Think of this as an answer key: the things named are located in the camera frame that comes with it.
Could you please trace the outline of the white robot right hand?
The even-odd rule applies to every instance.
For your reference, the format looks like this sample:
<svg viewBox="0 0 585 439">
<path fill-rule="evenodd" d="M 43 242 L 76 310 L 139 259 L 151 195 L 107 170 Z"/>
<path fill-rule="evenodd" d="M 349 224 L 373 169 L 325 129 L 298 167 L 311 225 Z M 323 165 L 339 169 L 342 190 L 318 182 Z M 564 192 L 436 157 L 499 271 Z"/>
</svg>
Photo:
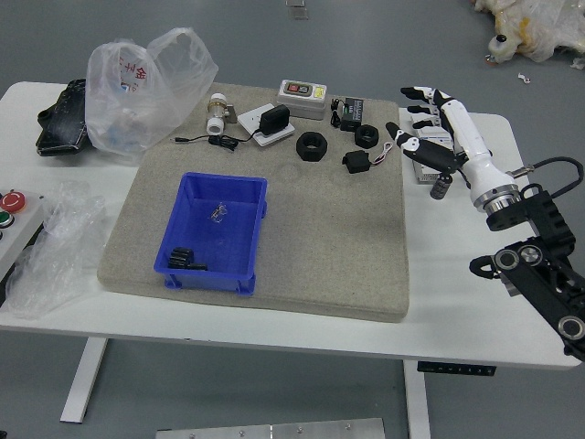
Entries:
<svg viewBox="0 0 585 439">
<path fill-rule="evenodd" d="M 451 135 L 454 146 L 450 151 L 405 132 L 395 123 L 386 123 L 390 137 L 405 156 L 449 175 L 460 172 L 470 187 L 473 205 L 480 211 L 491 214 L 519 200 L 514 178 L 493 163 L 483 137 L 460 101 L 430 87 L 403 87 L 400 92 L 412 100 L 431 105 L 441 127 Z"/>
</svg>

